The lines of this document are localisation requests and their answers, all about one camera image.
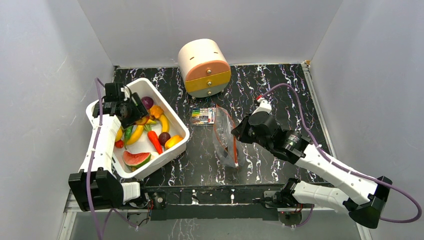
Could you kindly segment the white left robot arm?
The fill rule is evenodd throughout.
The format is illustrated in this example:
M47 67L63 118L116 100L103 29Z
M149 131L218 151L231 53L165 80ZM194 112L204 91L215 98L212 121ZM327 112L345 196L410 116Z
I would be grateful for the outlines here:
M95 82L97 90L104 87L105 93L86 108L92 126L91 139L83 163L78 172L70 174L68 185L84 212L120 208L129 201L137 208L144 208L149 203L149 194L138 182L117 180L112 165L118 131L147 116L147 109L138 94L123 83L102 84L99 79Z

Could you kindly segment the round pastel drawer cabinet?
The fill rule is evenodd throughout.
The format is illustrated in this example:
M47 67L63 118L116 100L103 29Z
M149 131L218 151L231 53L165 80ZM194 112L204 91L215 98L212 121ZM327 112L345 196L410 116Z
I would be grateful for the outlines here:
M185 90L192 98L222 93L230 82L231 67L212 39L186 43L178 53L177 62Z

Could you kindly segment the watermelon slice toy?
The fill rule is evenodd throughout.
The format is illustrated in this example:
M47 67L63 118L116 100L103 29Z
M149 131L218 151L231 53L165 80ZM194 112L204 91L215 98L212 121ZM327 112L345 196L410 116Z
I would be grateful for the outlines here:
M141 168L151 160L152 154L149 152L141 153L130 153L129 151L124 151L122 154L122 159L124 163L130 168Z

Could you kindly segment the yellow lemon toy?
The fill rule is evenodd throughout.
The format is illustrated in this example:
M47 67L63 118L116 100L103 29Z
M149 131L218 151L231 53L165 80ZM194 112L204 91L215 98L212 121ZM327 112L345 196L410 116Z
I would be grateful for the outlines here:
M124 134L124 131L123 131L122 127L120 127L119 130L116 133L115 142L120 141L123 137L123 134Z

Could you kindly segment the yellow banana toy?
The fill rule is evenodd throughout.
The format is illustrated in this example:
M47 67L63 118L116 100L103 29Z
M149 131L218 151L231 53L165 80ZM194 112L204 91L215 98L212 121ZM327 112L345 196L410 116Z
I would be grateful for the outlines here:
M170 124L169 124L168 118L164 114L161 114L159 116L158 120L161 123L161 132L162 133L168 133L169 130L170 130Z
M144 131L144 126L143 125L137 125L134 132L131 134L129 139L126 141L126 145L132 145L132 144L136 143L140 139L140 137L142 136L143 131Z

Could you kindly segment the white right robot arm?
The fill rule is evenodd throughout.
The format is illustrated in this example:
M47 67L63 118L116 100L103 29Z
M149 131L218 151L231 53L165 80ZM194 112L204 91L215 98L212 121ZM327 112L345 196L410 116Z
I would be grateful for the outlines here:
M299 204L319 205L347 213L356 223L376 229L393 182L378 177L357 176L357 172L336 158L320 152L312 141L294 130L282 129L276 119L265 111L248 114L231 134L245 144L256 143L279 160L309 170L332 184L332 187L312 185L290 179L281 192L288 207Z

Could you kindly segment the black base frame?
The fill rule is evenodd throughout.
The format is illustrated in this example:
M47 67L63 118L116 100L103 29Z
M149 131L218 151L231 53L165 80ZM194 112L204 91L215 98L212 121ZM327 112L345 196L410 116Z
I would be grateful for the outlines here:
M279 194L284 184L144 186L141 197L120 207L147 212L152 221L174 219L262 219L277 221L284 211L309 210Z

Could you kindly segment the pack of coloured markers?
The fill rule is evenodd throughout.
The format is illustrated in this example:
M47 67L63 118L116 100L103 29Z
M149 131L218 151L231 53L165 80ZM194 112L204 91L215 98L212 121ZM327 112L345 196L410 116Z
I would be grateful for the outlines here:
M193 108L190 116L190 123L195 126L209 126L215 123L215 107Z

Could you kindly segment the yellow bell pepper toy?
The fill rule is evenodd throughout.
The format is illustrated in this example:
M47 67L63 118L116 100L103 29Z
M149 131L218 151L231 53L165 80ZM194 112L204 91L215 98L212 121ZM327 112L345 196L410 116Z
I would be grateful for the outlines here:
M164 145L165 149L170 149L176 144L178 144L180 141L182 141L183 138L180 135L174 135L170 139L168 139Z

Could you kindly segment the orange ginger root toy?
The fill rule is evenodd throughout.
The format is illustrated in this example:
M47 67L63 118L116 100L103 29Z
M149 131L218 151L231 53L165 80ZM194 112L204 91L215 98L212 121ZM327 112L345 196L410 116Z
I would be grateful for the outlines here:
M149 109L150 118L152 120L159 119L162 116L163 113L164 113L164 110L158 105L153 105Z

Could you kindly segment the white plastic food bin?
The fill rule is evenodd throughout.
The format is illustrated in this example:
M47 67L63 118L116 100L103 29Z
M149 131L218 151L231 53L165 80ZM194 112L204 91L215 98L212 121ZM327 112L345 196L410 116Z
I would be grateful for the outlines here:
M157 155L154 154L156 151L155 147L149 141L147 134L144 132L138 141L129 145L126 150L132 154L152 153L154 158L136 171L131 171L131 168L124 163L124 148L113 149L113 160L111 165L114 168L114 172L122 179L136 178L141 180L159 170L170 161L178 158L186 150L190 132L181 118L177 115L175 107L171 106L170 98L166 97L157 90L157 88L155 88L147 78L138 78L128 83L126 86L131 89L133 93L138 93L140 97L151 97L154 103L163 109L164 115L169 121L169 133L171 136L179 135L183 137L183 140L178 142L176 145L165 150L162 154Z

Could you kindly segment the dark red beet toy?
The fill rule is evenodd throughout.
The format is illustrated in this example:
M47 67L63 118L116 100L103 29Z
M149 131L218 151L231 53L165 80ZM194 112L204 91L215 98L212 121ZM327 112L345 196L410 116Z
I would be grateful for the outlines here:
M171 138L171 135L164 131L158 136L159 143L164 147L166 142Z

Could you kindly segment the clear orange-zip bag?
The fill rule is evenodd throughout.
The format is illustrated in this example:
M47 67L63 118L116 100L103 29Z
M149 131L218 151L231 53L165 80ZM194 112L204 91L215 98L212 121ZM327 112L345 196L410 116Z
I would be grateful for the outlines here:
M212 142L217 158L225 167L239 169L245 164L245 160L240 151L243 147L237 138L232 134L236 124L228 111L216 105Z

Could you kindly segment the small red tomato toy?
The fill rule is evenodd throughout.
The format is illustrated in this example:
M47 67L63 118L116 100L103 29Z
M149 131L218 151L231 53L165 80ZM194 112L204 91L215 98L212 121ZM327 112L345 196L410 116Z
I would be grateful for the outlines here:
M124 144L124 141L120 139L114 143L114 146L118 149L122 149L125 146L125 144Z

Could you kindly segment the orange carrot toy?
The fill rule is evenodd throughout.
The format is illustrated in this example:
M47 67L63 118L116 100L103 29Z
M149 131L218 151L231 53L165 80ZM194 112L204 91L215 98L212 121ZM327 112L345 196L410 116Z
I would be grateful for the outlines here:
M158 135L156 134L155 131L152 130L152 127L149 124L145 124L144 129L147 132L147 137L149 139L149 141L153 144L156 152L161 155L163 153L163 148L162 145L159 142L159 138Z

